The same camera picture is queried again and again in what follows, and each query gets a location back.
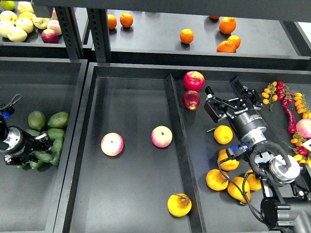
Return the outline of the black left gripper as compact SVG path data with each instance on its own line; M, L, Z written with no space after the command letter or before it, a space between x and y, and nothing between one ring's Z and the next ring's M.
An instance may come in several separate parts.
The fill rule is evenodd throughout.
M53 142L47 131L33 137L18 127L9 127L3 136L3 154L6 165L23 166L36 162L32 156L35 151L51 152Z

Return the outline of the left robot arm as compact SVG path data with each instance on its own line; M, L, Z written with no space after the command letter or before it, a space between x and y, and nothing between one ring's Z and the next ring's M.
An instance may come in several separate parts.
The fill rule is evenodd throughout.
M17 126L7 125L6 119L14 112L13 106L21 99L20 94L0 106L0 152L7 165L22 166L29 162L38 162L36 151L52 154L52 141L47 132L33 136Z

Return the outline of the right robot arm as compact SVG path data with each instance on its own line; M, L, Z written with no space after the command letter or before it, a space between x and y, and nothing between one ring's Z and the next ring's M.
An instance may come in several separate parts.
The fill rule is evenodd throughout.
M245 190L246 178L242 184L227 175L226 180L241 193L252 214L264 223L270 231L282 233L309 233L311 231L311 169L299 164L279 145L266 139L267 124L259 114L263 103L255 89L248 89L238 77L230 81L236 98L222 100L213 93L210 86L204 109L214 122L227 119L240 144L226 149L229 160L247 161L252 174L260 180L263 199L260 210L250 203Z

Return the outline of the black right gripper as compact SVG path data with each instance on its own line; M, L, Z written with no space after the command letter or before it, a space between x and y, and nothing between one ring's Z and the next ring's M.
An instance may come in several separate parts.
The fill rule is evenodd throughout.
M258 92L245 86L239 77L233 78L230 85L237 96L231 101L216 97L211 87L207 86L204 109L215 123L232 117L232 114L239 114L228 120L239 141L260 142L265 140L264 132L267 129L267 124L258 112L264 106Z

